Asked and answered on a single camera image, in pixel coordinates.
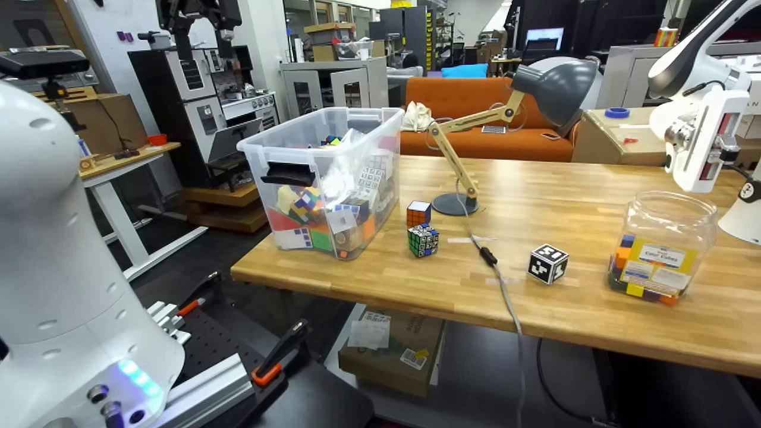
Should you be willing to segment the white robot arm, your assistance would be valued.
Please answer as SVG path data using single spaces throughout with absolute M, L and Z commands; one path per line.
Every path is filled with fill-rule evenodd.
M 149 428 L 183 368 L 93 222 L 68 119 L 0 83 L 4 428 Z

